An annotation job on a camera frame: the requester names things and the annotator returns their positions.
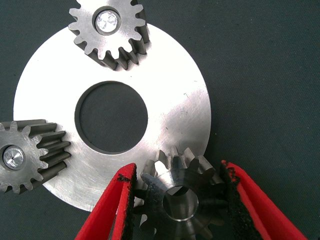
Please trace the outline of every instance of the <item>steel disc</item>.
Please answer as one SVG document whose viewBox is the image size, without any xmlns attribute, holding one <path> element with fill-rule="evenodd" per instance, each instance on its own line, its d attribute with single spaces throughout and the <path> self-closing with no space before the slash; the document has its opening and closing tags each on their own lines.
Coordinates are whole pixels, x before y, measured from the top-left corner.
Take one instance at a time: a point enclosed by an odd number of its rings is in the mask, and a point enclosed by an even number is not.
<svg viewBox="0 0 320 240">
<path fill-rule="evenodd" d="M 61 200 L 91 211 L 116 171 L 135 162 L 137 172 L 158 149 L 169 152 L 191 148 L 203 155 L 211 129 L 211 106 L 205 81 L 191 56 L 172 37 L 148 25 L 147 55 L 139 65 L 113 71 L 102 67 L 77 47 L 74 34 L 64 28 L 47 40 L 32 56 L 20 78 L 14 119 L 46 119 L 58 123 L 67 134 L 66 151 L 72 157 L 67 168 L 44 184 Z M 144 136 L 133 148 L 118 154 L 89 146 L 75 124 L 75 109 L 91 86 L 117 81 L 133 88 L 147 108 Z"/>
</svg>

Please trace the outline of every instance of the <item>metal gear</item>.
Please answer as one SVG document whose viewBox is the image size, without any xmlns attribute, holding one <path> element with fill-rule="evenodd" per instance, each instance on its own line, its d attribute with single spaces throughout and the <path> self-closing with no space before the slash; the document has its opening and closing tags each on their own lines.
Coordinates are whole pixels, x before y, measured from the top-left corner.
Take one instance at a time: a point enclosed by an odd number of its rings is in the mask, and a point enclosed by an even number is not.
<svg viewBox="0 0 320 240">
<path fill-rule="evenodd" d="M 66 167 L 64 131 L 56 123 L 25 120 L 0 123 L 0 190 L 20 194 L 32 190 Z"/>
<path fill-rule="evenodd" d="M 158 151 L 141 178 L 135 195 L 143 205 L 134 210 L 142 215 L 142 230 L 155 229 L 155 240 L 195 240 L 198 234 L 211 239 L 208 226 L 224 224 L 218 209 L 227 206 L 219 196 L 225 184 L 213 166 L 189 148 L 181 155 L 173 147 L 168 157 Z"/>
<path fill-rule="evenodd" d="M 77 35 L 74 43 L 96 62 L 111 69 L 128 60 L 138 64 L 149 42 L 144 8 L 137 0 L 77 0 L 81 8 L 69 13 L 76 22 L 69 29 Z"/>
</svg>

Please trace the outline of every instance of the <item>center hole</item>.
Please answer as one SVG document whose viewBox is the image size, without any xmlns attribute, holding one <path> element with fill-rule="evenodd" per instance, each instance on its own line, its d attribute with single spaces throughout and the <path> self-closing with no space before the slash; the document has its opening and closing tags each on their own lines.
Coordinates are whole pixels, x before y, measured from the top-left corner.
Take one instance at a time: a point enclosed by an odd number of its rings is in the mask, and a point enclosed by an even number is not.
<svg viewBox="0 0 320 240">
<path fill-rule="evenodd" d="M 101 82 L 81 96 L 75 125 L 82 140 L 101 153 L 117 154 L 133 148 L 148 124 L 141 96 L 120 82 Z"/>
<path fill-rule="evenodd" d="M 165 212 L 176 221 L 190 219 L 199 205 L 197 195 L 189 188 L 176 186 L 169 189 L 163 198 Z"/>
</svg>

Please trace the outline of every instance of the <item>spur gear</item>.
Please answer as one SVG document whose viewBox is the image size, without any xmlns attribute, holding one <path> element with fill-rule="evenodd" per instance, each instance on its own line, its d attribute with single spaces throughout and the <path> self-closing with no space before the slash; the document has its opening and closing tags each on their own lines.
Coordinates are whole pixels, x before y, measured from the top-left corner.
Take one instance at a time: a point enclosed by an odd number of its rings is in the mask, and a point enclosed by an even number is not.
<svg viewBox="0 0 320 240">
<path fill-rule="evenodd" d="M 56 123 L 25 120 L 0 123 L 0 190 L 20 194 L 32 190 L 66 167 L 64 131 Z"/>
<path fill-rule="evenodd" d="M 134 208 L 141 214 L 140 227 L 154 229 L 155 240 L 195 240 L 196 235 L 211 239 L 210 224 L 223 225 L 219 208 L 227 206 L 220 197 L 224 182 L 203 157 L 187 148 L 183 155 L 173 147 L 166 156 L 159 151 L 141 173 L 136 197 L 143 205 Z"/>
<path fill-rule="evenodd" d="M 74 43 L 96 62 L 115 69 L 128 60 L 138 64 L 149 41 L 144 8 L 137 0 L 77 0 L 81 8 L 69 13 L 76 22 L 69 29 L 77 35 Z"/>
</svg>

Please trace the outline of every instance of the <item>bevel gear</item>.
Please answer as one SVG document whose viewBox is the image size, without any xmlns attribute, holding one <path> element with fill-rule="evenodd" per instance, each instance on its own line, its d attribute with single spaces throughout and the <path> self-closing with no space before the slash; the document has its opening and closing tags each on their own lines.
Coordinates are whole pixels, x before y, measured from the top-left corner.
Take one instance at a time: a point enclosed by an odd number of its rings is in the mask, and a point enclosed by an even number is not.
<svg viewBox="0 0 320 240">
<path fill-rule="evenodd" d="M 65 132 L 56 128 L 45 120 L 0 123 L 1 191 L 32 190 L 66 167 L 63 160 L 71 155 L 64 148 L 70 143 L 61 140 Z M 20 158 L 19 167 L 13 164 L 15 158 Z"/>
<path fill-rule="evenodd" d="M 140 227 L 154 229 L 155 240 L 195 240 L 200 234 L 213 237 L 208 226 L 223 225 L 219 208 L 227 206 L 220 196 L 225 184 L 213 166 L 187 148 L 183 155 L 173 147 L 156 161 L 149 160 L 141 173 L 135 195 L 143 205 L 134 208 L 141 214 Z"/>
<path fill-rule="evenodd" d="M 69 29 L 77 35 L 74 43 L 96 62 L 115 69 L 119 63 L 128 68 L 128 60 L 138 64 L 139 54 L 146 54 L 149 41 L 144 8 L 137 0 L 77 0 L 81 8 L 71 8 L 69 13 L 76 22 Z M 114 29 L 103 31 L 97 26 L 99 14 L 107 11 L 109 19 L 102 22 Z"/>
</svg>

